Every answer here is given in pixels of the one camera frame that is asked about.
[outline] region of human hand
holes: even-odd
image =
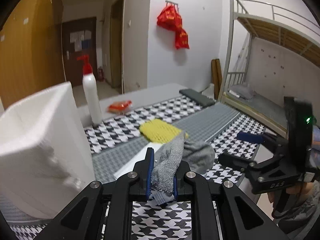
[[[302,184],[300,199],[306,199],[306,197],[308,197],[311,194],[312,188],[313,188],[313,182],[304,182]],[[301,189],[301,183],[299,182],[295,186],[287,188],[285,191],[287,194],[299,194],[300,189]],[[268,192],[268,199],[270,203],[273,203],[275,199],[275,193]]]

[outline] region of houndstooth mat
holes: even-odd
[[[90,144],[91,153],[95,154],[109,147],[115,147],[116,144],[139,137],[139,127],[146,121],[159,118],[172,123],[201,109],[202,107],[190,98],[181,96],[151,106],[137,108],[125,115],[104,120],[97,126],[86,127],[84,131]]]
[[[225,131],[214,138],[211,144],[216,152],[216,159],[212,169],[207,172],[207,180],[221,183],[224,178],[228,178],[234,183],[238,182],[242,173],[221,166],[217,163],[217,158],[224,150],[240,157],[251,158],[253,156],[257,144],[236,140],[239,131],[258,134],[264,131],[264,126],[242,114]],[[32,240],[44,226],[11,226],[11,228],[20,240]],[[157,206],[156,201],[151,199],[146,203],[133,203],[132,240],[184,239],[190,234],[191,205],[189,202],[172,201]]]

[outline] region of white wall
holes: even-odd
[[[102,66],[102,22],[103,19],[103,1],[87,2],[74,5],[64,5],[62,21],[68,22],[81,18],[96,17],[96,49],[97,49],[97,67]]]
[[[312,102],[313,112],[320,120],[320,69],[298,54],[255,38],[246,82],[253,89],[283,106],[284,96],[294,96]]]
[[[150,0],[148,87],[178,83],[202,90],[211,81],[211,60],[218,58],[221,0],[170,0],[179,4],[190,49],[176,50],[175,34],[156,25],[165,0]]]
[[[104,0],[103,12],[104,23],[102,25],[102,63],[104,77],[111,84],[111,65],[110,65],[110,16],[111,6],[116,0]]]
[[[287,8],[289,10],[292,10],[307,19],[313,21],[316,23],[314,20],[312,14],[310,13],[309,9],[307,6],[303,3],[302,0],[258,0],[262,2],[268,2],[271,4],[275,4],[284,8]],[[229,12],[230,12],[230,6],[229,6],[229,0],[222,0],[222,29],[221,29],[221,40],[220,40],[220,51],[219,51],[219,58],[220,58],[220,63],[221,63],[221,68],[223,69],[225,66],[225,60],[226,60],[226,54],[227,54],[227,44],[228,44],[228,32],[229,32]],[[243,2],[245,8],[249,12],[249,14],[253,15],[258,15],[261,17],[267,17],[269,19],[272,19],[272,11],[271,7],[268,5],[263,5],[263,4],[257,4],[249,1],[244,1]],[[311,27],[312,29],[316,30],[316,27],[313,26],[312,24],[308,23],[306,20],[301,19],[298,16],[295,16],[292,13],[286,12],[282,9],[275,8],[276,13],[280,13],[283,15],[286,15],[290,18],[293,18],[295,20],[298,20],[302,22],[303,24]],[[320,41],[320,38],[309,31],[308,29],[304,28],[303,26],[296,24],[293,21],[287,20],[283,17],[280,16],[275,16],[275,20],[285,23],[291,27],[294,27],[316,41]],[[231,55],[231,61],[230,61],[230,70],[233,69],[233,67],[236,64],[236,60],[238,58],[238,54],[241,51],[242,45],[244,43],[244,38],[246,37],[247,31],[244,29],[244,27],[238,22],[235,21],[235,27],[234,27],[234,40],[233,40],[233,47],[232,47],[232,55]]]

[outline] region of bunk bed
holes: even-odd
[[[241,1],[250,1],[269,5],[272,10],[272,20],[256,15],[250,15]],[[307,20],[308,22],[316,26],[316,28],[319,28],[316,24],[306,19],[305,17],[277,5],[255,0],[230,0],[228,48],[218,101],[239,109],[245,114],[248,114],[249,116],[255,118],[259,122],[262,122],[279,135],[286,137],[287,122],[284,114],[284,109],[281,106],[257,93],[255,93],[255,96],[251,99],[244,99],[242,97],[239,98],[235,96],[232,92],[229,92],[230,87],[238,84],[245,84],[250,61],[252,39],[255,37],[285,47],[306,58],[316,66],[320,67],[320,44],[305,33],[281,22],[275,21],[275,15],[292,20],[309,29],[316,35],[320,35],[308,26],[296,20],[274,12],[274,8],[280,8],[289,11],[290,13],[293,13],[303,18],[304,20]],[[235,20],[239,21],[250,34],[248,54],[244,71],[229,71]]]

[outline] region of yellow sponge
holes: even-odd
[[[160,119],[154,119],[145,122],[140,126],[140,132],[144,134],[151,142],[167,143],[175,138],[182,130],[168,124]]]

